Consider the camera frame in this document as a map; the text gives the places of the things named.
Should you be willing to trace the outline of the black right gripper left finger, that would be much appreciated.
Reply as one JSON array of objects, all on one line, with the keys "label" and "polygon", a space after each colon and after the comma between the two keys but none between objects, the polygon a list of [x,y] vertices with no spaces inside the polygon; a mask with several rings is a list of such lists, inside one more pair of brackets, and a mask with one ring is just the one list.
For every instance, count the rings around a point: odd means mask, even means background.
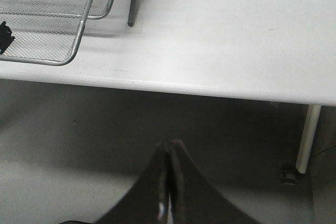
[{"label": "black right gripper left finger", "polygon": [[121,200],[96,223],[167,223],[169,155],[162,144]]}]

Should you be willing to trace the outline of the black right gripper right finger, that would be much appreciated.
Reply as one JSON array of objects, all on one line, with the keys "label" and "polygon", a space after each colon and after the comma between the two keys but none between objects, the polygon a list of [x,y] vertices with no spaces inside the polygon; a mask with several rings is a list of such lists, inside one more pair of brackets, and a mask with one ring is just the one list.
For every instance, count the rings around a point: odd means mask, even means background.
[{"label": "black right gripper right finger", "polygon": [[182,141],[171,142],[169,156],[174,223],[257,223],[207,181]]}]

